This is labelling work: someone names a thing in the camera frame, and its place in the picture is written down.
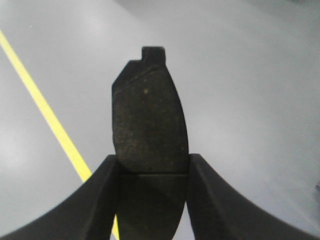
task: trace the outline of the clamp jaw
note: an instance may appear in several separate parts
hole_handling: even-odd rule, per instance
[[[0,240],[171,240],[186,202],[196,240],[317,240],[260,209],[199,155],[162,47],[144,47],[112,86],[116,155],[75,193]]]

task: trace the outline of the floor stripe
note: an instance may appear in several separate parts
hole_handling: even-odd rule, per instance
[[[85,162],[85,160],[83,159],[79,151],[77,150],[71,138],[68,136],[66,130],[64,129],[64,127],[56,117],[54,111],[52,110],[52,108],[50,107],[50,105],[42,95],[35,81],[32,79],[27,69],[25,68],[25,66],[23,65],[23,63],[21,62],[21,60],[19,59],[19,57],[11,47],[10,43],[8,42],[6,36],[1,30],[0,30],[0,45],[4,50],[5,54],[7,55],[8,59],[10,60],[15,71],[19,75],[20,79],[22,80],[23,84],[29,91],[31,97],[33,98],[40,112],[42,113],[47,124],[51,128],[56,139],[60,143],[65,154],[68,156],[75,171],[78,173],[81,180],[85,182],[92,175],[92,172],[90,171],[87,163]],[[116,239],[119,240],[117,217],[114,218],[112,233],[114,234]]]

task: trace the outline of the black holder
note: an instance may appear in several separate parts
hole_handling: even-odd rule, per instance
[[[162,47],[144,47],[112,86],[116,155],[60,205],[0,240],[171,240],[185,202],[196,240],[317,240],[243,197],[199,155]]]

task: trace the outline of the gray floor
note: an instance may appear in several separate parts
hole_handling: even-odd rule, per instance
[[[190,152],[320,236],[320,2],[0,0],[0,29],[93,171],[114,153],[112,82],[164,46]],[[3,51],[0,85],[3,235],[81,181]],[[194,239],[186,212],[174,239]]]

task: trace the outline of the black object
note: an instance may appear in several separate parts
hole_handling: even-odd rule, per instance
[[[186,201],[188,137],[162,47],[144,47],[112,86],[112,126],[120,163],[121,240],[171,240]]]
[[[273,217],[188,155],[180,100],[162,47],[144,47],[112,86],[113,141],[91,178],[56,208],[0,240],[171,240],[186,201],[196,240],[317,240]]]

